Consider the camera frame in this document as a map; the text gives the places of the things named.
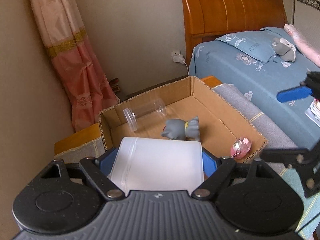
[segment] pillowcase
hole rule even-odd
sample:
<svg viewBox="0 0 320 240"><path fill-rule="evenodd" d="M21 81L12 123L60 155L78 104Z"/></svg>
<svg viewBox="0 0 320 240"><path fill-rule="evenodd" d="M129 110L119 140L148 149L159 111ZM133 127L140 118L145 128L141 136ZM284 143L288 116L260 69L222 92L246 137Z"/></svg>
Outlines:
<svg viewBox="0 0 320 240"><path fill-rule="evenodd" d="M282 28L265 27L265 28L261 28L260 30L265 31L269 34L273 34L277 38L284 38L290 43L294 44L293 38L288 33L286 33L285 30Z"/></svg>
<svg viewBox="0 0 320 240"><path fill-rule="evenodd" d="M228 43L265 64L275 56L272 48L273 38L273 35L264 31L247 31L229 33L216 40Z"/></svg>

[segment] cardboard box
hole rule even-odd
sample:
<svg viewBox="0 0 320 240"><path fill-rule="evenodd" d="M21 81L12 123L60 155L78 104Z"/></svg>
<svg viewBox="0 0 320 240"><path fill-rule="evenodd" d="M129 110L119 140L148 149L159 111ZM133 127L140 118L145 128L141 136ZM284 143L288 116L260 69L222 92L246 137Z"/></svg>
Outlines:
<svg viewBox="0 0 320 240"><path fill-rule="evenodd" d="M167 106L167 116L160 118L149 113L138 119L139 129L131 132L123 109L134 108L160 97ZM252 141L250 152L239 162L248 162L267 145L268 141L249 121L220 95L213 92L197 77L155 88L100 112L99 127L105 150L119 147L123 137L158 138L165 120L180 118L185 121L199 116L202 147L216 157L230 156L230 148L237 138L244 136Z"/></svg>

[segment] blue bedsheet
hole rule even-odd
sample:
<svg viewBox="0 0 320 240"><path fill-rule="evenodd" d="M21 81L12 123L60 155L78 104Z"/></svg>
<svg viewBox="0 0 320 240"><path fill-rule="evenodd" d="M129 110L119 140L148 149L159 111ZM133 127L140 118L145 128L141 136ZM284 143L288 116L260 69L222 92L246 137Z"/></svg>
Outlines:
<svg viewBox="0 0 320 240"><path fill-rule="evenodd" d="M305 115L313 97L287 103L276 99L278 91L298 86L308 70L319 71L319 68L299 52L289 66L279 56L263 65L221 41L196 46L190 63L190 75L199 78L213 75L223 83L234 84L243 94L252 91L251 102L298 147L310 149L320 138L320 127Z"/></svg>

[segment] gray toy cat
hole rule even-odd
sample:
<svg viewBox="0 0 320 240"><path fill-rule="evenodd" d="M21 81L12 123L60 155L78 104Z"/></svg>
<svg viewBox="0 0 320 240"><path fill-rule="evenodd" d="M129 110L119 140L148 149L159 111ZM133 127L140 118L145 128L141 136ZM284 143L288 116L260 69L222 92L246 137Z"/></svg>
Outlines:
<svg viewBox="0 0 320 240"><path fill-rule="evenodd" d="M161 136L171 140L185 140L194 138L200 142L199 118L196 116L188 122L181 119L169 119L165 122L165 127Z"/></svg>

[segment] curtain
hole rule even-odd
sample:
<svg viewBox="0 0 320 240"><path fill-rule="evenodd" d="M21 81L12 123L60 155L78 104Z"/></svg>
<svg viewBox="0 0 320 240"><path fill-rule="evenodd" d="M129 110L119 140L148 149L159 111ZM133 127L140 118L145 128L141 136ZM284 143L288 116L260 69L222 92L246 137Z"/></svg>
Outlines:
<svg viewBox="0 0 320 240"><path fill-rule="evenodd" d="M43 43L72 105L76 131L98 121L117 104L93 52L76 0L30 0Z"/></svg>

